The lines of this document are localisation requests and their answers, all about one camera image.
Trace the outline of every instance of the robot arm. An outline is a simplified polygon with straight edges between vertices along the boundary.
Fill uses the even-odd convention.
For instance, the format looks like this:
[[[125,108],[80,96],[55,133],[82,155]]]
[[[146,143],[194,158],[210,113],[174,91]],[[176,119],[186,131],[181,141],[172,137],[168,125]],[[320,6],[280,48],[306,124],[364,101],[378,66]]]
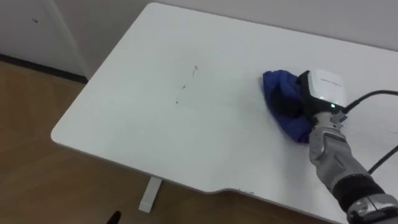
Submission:
[[[317,176],[337,199],[352,224],[398,223],[398,201],[377,185],[353,157],[340,119],[330,112],[315,115],[310,134],[310,161]]]
[[[346,137],[340,132],[344,115],[375,91],[346,105],[344,85],[333,73],[314,70],[299,77],[304,115],[313,123],[310,133],[310,161],[317,176],[337,199],[350,224],[397,224],[398,201],[373,180],[353,157]]]

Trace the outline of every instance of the black object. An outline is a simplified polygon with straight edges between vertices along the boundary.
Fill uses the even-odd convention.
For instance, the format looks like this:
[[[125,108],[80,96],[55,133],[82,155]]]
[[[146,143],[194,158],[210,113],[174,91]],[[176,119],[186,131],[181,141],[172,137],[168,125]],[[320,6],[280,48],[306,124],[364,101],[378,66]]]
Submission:
[[[349,175],[337,182],[332,194],[341,209],[347,212],[357,200],[374,194],[384,194],[384,191],[368,175]]]
[[[385,156],[383,156],[376,164],[372,166],[372,168],[369,169],[369,173],[372,174],[381,164],[386,162],[392,155],[394,155],[398,151],[398,146],[393,148],[391,151],[389,151]]]
[[[119,211],[114,212],[106,224],[118,224],[121,216],[122,216],[121,212]]]
[[[313,123],[316,123],[314,116],[320,112],[331,112],[337,113],[343,109],[342,106],[331,103],[325,100],[315,98],[310,93],[310,87],[308,84],[308,74],[310,71],[305,71],[298,77],[297,84],[301,86],[302,98],[303,98],[303,112],[305,117]]]
[[[279,87],[276,87],[271,93],[271,105],[277,113],[290,118],[298,118],[303,115],[302,103],[282,96]]]
[[[24,67],[24,68],[36,70],[38,72],[43,72],[43,73],[53,75],[56,77],[66,78],[68,80],[72,80],[72,81],[83,83],[83,84],[86,84],[88,82],[87,78],[84,76],[77,75],[77,74],[70,73],[70,72],[65,72],[65,71],[62,71],[62,70],[59,70],[56,68],[47,67],[45,65],[39,65],[39,64],[36,64],[33,62],[28,62],[28,61],[10,57],[7,55],[0,54],[0,61],[10,63],[13,65],[17,65],[20,67]]]
[[[344,114],[348,114],[354,107],[358,106],[362,101],[366,100],[367,98],[374,96],[374,95],[379,95],[379,94],[387,94],[387,95],[395,95],[398,96],[398,91],[392,91],[392,90],[377,90],[377,91],[372,91],[370,93],[367,93],[361,97],[359,97],[357,100],[354,100],[352,103],[350,103],[348,106],[346,106],[344,109],[341,110]]]

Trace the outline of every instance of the baseboard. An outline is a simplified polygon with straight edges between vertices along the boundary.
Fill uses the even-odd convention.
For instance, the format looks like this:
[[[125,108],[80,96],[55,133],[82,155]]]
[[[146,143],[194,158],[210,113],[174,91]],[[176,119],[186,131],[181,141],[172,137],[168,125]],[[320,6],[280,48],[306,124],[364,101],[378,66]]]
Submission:
[[[39,64],[36,64],[33,62],[28,62],[28,61],[10,57],[7,55],[0,54],[0,61],[7,62],[7,63],[17,65],[20,67],[24,67],[24,68],[36,70],[38,72],[46,73],[46,74],[53,75],[56,77],[66,78],[68,80],[72,80],[72,81],[79,82],[79,83],[86,84],[88,82],[87,78],[84,76],[66,72],[66,71],[62,71],[62,70],[59,70],[56,68],[47,67],[45,65],[39,65]]]

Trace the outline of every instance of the stain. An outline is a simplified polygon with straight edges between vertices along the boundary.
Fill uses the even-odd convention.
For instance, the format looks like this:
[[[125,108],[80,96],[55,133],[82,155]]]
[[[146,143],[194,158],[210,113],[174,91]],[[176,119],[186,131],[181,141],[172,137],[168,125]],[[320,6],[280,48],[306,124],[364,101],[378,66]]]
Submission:
[[[190,80],[192,79],[192,77],[195,75],[195,72],[196,72],[197,70],[198,70],[198,67],[195,65],[195,66],[193,67],[193,71],[192,71],[192,76],[191,76],[191,78],[186,82],[186,84],[184,84],[183,87],[181,87],[181,91],[184,90],[184,89],[187,87],[189,81],[190,81]]]

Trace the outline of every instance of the table leg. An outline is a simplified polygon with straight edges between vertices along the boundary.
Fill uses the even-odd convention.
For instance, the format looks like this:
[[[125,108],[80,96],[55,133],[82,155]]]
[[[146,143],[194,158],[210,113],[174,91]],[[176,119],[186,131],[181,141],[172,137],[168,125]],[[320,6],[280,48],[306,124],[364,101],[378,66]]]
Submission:
[[[139,204],[139,210],[147,213],[150,212],[161,183],[162,179],[157,177],[150,178],[144,196],[142,196],[141,203]]]

